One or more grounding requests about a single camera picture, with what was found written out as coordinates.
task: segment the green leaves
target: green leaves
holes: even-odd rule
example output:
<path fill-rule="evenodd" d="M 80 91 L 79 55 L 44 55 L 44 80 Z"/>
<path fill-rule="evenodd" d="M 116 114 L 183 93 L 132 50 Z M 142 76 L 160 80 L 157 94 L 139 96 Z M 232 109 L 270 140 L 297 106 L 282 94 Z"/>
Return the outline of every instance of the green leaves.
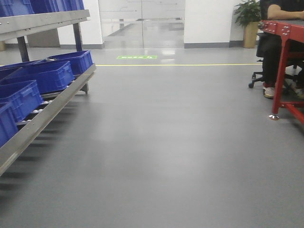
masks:
<path fill-rule="evenodd" d="M 234 15 L 238 15 L 235 23 L 246 27 L 252 21 L 261 20 L 260 2 L 256 0 L 246 0 L 236 5 L 238 7 L 234 10 Z"/>

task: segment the plant pot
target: plant pot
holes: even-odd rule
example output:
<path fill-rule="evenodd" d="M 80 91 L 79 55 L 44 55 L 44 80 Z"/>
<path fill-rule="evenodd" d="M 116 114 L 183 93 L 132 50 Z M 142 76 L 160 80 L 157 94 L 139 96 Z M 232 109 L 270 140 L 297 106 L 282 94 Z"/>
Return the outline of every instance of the plant pot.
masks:
<path fill-rule="evenodd" d="M 259 22 L 250 22 L 244 29 L 244 48 L 254 48 L 257 41 Z"/>
<path fill-rule="evenodd" d="M 5 42 L 0 41 L 0 51 L 5 51 Z"/>

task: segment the person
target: person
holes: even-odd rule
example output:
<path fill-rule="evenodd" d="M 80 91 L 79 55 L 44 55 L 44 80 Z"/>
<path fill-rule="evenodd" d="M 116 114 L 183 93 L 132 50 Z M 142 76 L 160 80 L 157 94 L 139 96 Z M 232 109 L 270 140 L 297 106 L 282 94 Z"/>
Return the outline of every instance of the person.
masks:
<path fill-rule="evenodd" d="M 304 0 L 270 0 L 267 11 L 268 20 L 304 20 Z M 261 45 L 264 52 L 263 58 L 263 94 L 267 98 L 275 95 L 276 77 L 280 62 L 282 40 L 280 36 L 267 34 L 266 41 Z M 290 50 L 293 52 L 304 52 L 304 44 L 292 41 Z M 304 70 L 297 77 L 297 81 L 291 84 L 299 98 L 304 99 Z"/>

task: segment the yellow floor line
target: yellow floor line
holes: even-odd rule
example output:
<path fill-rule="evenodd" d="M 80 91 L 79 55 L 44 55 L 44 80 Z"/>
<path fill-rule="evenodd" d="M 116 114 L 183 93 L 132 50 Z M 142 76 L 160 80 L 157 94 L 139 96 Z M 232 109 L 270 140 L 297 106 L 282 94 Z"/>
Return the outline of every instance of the yellow floor line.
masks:
<path fill-rule="evenodd" d="M 131 64 L 131 65 L 96 65 L 97 67 L 210 67 L 210 66 L 254 66 L 254 65 L 262 65 L 261 63 L 236 63 L 236 64 Z"/>

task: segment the metal shelving rack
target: metal shelving rack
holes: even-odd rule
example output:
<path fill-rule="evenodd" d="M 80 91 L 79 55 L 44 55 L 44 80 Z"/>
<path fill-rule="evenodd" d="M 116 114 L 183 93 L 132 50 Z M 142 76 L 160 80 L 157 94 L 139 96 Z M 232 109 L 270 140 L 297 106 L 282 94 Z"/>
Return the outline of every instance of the metal shelving rack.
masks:
<path fill-rule="evenodd" d="M 77 10 L 0 18 L 0 41 L 17 38 L 22 61 L 26 62 L 29 61 L 29 56 L 24 36 L 73 25 L 76 49 L 82 51 L 79 23 L 86 21 L 89 16 L 88 10 Z M 0 176 L 78 91 L 88 92 L 87 82 L 95 70 L 96 66 L 93 64 L 0 148 Z"/>

